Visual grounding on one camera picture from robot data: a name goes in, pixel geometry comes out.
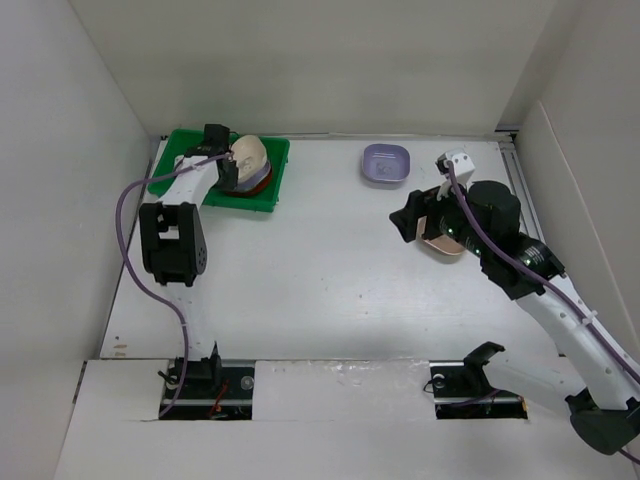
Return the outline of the cream square bowl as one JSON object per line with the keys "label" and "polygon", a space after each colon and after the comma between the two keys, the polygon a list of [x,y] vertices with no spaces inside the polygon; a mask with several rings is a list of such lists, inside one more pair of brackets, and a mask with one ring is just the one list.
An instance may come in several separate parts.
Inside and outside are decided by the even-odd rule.
{"label": "cream square bowl", "polygon": [[267,161],[266,147],[255,135],[245,135],[231,145],[232,158],[239,170],[238,180],[244,181]]}

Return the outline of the green plastic bin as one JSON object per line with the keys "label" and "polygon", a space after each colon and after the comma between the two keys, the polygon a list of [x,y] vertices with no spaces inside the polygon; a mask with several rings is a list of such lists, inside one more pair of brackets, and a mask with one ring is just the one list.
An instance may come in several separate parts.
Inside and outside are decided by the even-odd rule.
{"label": "green plastic bin", "polygon": [[[199,144],[204,138],[202,130],[176,129],[168,137],[167,144],[157,161],[153,177],[169,174],[174,169],[174,161],[190,147]],[[271,213],[279,200],[280,186],[286,164],[290,142],[285,138],[260,136],[266,148],[267,157],[272,167],[272,178],[269,184],[259,193],[249,197],[229,196],[210,189],[203,204],[212,207],[233,208],[247,211]]]}

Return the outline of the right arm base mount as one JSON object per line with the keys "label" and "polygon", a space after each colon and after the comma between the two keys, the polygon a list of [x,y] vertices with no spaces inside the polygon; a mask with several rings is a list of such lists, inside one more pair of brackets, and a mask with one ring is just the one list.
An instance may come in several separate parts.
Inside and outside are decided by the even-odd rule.
{"label": "right arm base mount", "polygon": [[437,420],[528,419],[521,396],[478,380],[462,361],[433,361],[429,371],[423,392],[432,396]]}

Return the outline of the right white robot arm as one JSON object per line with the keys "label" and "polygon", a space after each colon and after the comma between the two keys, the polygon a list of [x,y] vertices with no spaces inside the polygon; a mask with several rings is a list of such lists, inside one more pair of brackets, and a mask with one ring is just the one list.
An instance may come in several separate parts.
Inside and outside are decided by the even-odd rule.
{"label": "right white robot arm", "polygon": [[487,341],[463,360],[465,387],[481,396],[502,390],[569,420],[604,455],[639,435],[639,365],[577,293],[564,265],[520,230],[521,203],[496,181],[415,190],[389,219],[404,242],[449,239],[475,255],[484,276],[532,317],[575,369],[573,376],[519,362]]}

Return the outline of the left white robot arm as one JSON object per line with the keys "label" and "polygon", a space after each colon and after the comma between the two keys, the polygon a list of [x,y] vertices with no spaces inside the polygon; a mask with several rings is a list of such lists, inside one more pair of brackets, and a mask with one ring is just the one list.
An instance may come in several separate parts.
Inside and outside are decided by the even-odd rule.
{"label": "left white robot arm", "polygon": [[212,187],[237,179],[229,137],[228,127],[207,124],[202,141],[175,159],[165,176],[171,182],[166,192],[139,208],[144,269],[162,287],[163,302],[178,316],[183,333],[185,353],[176,360],[178,378],[188,378],[190,387],[205,397],[220,390],[223,373],[216,345],[190,343],[203,318],[196,279],[208,262],[199,210]]}

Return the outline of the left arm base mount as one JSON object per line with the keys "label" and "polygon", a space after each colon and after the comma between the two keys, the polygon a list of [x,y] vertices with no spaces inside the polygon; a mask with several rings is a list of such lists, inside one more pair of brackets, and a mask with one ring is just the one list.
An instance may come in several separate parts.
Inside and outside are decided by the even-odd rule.
{"label": "left arm base mount", "polygon": [[164,380],[159,405],[160,420],[249,421],[252,419],[255,386],[253,361],[223,361],[214,371],[208,359],[189,361],[186,379],[178,399],[167,413],[182,372],[178,358],[166,371],[158,374]]}

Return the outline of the red round plate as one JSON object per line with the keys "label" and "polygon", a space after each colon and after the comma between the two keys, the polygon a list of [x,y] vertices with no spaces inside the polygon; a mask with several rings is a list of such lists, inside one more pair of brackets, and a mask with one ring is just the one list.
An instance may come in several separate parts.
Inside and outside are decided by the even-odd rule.
{"label": "red round plate", "polygon": [[254,176],[252,180],[256,181],[251,188],[249,188],[250,182],[247,182],[246,184],[238,185],[234,190],[224,191],[224,194],[236,198],[254,197],[263,192],[269,186],[272,176],[273,171],[270,170],[268,173],[265,173],[259,181],[256,180],[257,176]]}

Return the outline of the purple square bowl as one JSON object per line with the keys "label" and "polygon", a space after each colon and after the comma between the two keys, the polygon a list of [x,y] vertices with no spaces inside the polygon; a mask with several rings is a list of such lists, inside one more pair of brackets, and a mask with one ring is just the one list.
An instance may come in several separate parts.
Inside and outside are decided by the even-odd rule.
{"label": "purple square bowl", "polygon": [[267,161],[259,170],[250,175],[246,180],[238,180],[234,189],[235,193],[246,193],[255,190],[271,174],[271,164]]}
{"label": "purple square bowl", "polygon": [[371,144],[363,151],[361,173],[370,182],[400,184],[408,178],[410,171],[410,154],[400,145]]}

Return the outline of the pink square bowl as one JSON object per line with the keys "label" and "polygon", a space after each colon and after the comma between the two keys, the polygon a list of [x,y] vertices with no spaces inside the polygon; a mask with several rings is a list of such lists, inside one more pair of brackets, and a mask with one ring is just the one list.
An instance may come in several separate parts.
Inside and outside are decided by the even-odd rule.
{"label": "pink square bowl", "polygon": [[423,237],[426,232],[427,217],[421,217],[417,223],[416,240],[426,245],[430,249],[447,256],[459,256],[465,252],[463,246],[456,243],[451,238],[440,235],[434,239],[428,240]]}

